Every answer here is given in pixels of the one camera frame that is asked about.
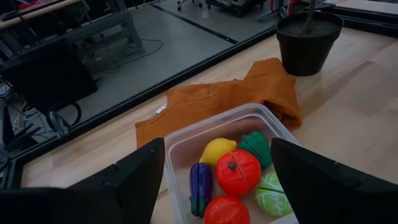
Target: potted plant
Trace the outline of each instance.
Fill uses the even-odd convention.
[[[340,16],[314,12],[316,3],[311,0],[308,12],[287,17],[277,24],[282,62],[291,75],[318,73],[343,27]]]

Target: orange cloth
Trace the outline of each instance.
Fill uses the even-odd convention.
[[[290,77],[277,58],[254,62],[244,80],[188,85],[167,92],[167,108],[136,123],[137,147],[245,103],[261,103],[290,130],[302,123]]]

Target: gray floor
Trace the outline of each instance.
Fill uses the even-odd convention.
[[[199,8],[191,2],[183,5],[182,12],[177,11],[177,2],[174,0],[159,2],[156,5],[237,41],[246,40],[268,29],[275,22],[258,23],[256,17],[262,13],[259,7],[252,14],[239,18],[217,7],[209,10],[207,7]],[[126,47],[126,41],[123,40],[96,52],[94,58],[85,59],[84,63],[93,73],[93,78],[101,80],[98,82],[96,93],[77,102],[82,109],[81,122],[232,46],[228,41],[149,5],[133,12],[132,17],[140,38],[144,39],[147,54],[158,49],[160,43],[145,39],[160,40],[163,46],[151,55],[105,72],[101,72],[100,69],[118,67],[116,64],[134,60],[141,55],[131,54],[135,49]],[[104,35],[112,32],[115,30],[108,30]],[[14,121],[16,111],[10,111]],[[76,117],[75,109],[71,106],[62,109],[60,114],[70,123]],[[27,124],[29,123],[42,126],[39,119]]]

